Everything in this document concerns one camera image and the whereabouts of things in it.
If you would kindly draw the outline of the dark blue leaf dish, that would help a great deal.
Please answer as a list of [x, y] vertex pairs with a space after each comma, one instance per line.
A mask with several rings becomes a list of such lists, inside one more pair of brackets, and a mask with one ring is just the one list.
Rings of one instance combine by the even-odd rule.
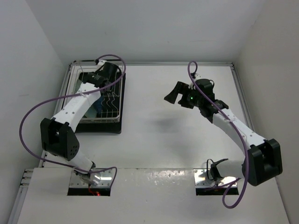
[[96, 100], [93, 103], [93, 107], [97, 114], [100, 114], [102, 112], [102, 101], [103, 101], [103, 98], [99, 98], [98, 100]]

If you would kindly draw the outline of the light green plate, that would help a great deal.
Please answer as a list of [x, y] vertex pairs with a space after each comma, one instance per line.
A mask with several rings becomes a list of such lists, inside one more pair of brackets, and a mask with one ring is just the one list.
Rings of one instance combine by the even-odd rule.
[[86, 111], [86, 113], [84, 114], [84, 117], [85, 117], [85, 118], [88, 118], [88, 119], [96, 118], [96, 117], [97, 117], [97, 111], [94, 109], [93, 106], [91, 106], [91, 107]]

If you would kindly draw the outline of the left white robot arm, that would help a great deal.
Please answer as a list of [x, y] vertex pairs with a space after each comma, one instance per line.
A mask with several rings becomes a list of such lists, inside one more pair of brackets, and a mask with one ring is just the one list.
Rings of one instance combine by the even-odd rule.
[[88, 109], [107, 90], [100, 88], [111, 84], [119, 71], [117, 65], [99, 61], [95, 71], [84, 72], [79, 76], [78, 95], [72, 97], [52, 118], [44, 118], [40, 123], [42, 148], [64, 159], [86, 180], [91, 179], [90, 172], [94, 171], [95, 164], [80, 152], [75, 131]]

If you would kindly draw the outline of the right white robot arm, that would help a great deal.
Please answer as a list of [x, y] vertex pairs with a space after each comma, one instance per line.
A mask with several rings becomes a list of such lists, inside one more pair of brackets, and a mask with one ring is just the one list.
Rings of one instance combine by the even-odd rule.
[[182, 107], [198, 108], [200, 114], [220, 128], [243, 152], [243, 161], [228, 158], [214, 161], [206, 177], [218, 181], [227, 176], [245, 178], [252, 186], [280, 175], [283, 172], [280, 144], [275, 139], [267, 140], [241, 122], [222, 100], [216, 99], [214, 83], [209, 79], [198, 79], [195, 84], [178, 81], [164, 100]]

